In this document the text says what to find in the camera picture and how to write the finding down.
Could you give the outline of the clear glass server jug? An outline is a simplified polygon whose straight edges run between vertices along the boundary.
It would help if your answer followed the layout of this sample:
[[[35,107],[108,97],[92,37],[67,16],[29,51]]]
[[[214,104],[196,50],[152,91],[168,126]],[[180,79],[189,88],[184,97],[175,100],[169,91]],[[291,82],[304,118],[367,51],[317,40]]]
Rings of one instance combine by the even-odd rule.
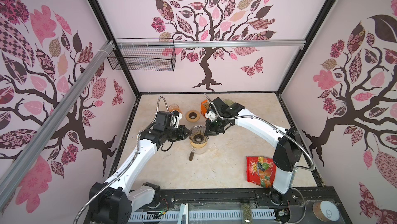
[[[193,161],[195,155],[204,154],[207,151],[207,149],[208,149],[208,146],[203,146],[203,147],[199,147],[199,148],[192,146],[190,154],[189,154],[189,161]]]

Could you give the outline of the wooden ring dripper holder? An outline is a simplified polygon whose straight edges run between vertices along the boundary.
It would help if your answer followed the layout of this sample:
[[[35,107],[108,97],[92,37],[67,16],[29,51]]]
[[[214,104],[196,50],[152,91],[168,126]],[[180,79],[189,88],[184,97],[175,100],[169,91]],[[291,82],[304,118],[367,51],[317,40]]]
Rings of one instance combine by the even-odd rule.
[[[204,143],[194,143],[192,141],[190,141],[190,144],[195,147],[196,149],[201,149],[203,147],[205,147],[207,145],[207,142]]]

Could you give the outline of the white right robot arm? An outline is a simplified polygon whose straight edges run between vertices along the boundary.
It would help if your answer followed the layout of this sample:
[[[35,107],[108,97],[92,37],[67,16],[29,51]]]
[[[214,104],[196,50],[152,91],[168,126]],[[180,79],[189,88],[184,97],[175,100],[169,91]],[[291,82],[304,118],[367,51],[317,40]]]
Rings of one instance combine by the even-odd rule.
[[[295,130],[282,128],[265,121],[239,103],[231,105],[217,97],[202,107],[206,118],[205,136],[218,136],[237,125],[262,138],[272,148],[272,158],[246,157],[246,177],[249,183],[272,188],[275,194],[285,195],[293,181],[294,169],[303,154],[297,145]]]

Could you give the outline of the clear glass dripper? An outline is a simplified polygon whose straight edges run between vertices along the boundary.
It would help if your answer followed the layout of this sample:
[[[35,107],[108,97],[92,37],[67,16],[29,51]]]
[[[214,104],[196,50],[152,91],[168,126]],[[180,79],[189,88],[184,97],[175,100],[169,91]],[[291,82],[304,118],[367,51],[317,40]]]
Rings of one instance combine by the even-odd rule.
[[[209,136],[205,135],[206,127],[197,125],[190,129],[191,134],[189,136],[190,141],[193,144],[205,144],[209,140]]]

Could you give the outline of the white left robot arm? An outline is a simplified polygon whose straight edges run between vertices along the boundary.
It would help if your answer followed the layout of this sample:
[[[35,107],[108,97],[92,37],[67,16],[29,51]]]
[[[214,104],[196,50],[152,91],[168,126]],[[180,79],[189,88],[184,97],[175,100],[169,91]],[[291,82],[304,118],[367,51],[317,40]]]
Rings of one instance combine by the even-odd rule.
[[[159,111],[147,129],[138,134],[138,144],[127,160],[104,183],[95,183],[90,189],[86,224],[125,224],[133,212],[153,202],[159,186],[144,183],[136,190],[131,188],[164,143],[182,141],[191,135],[179,123],[182,117],[178,111]]]

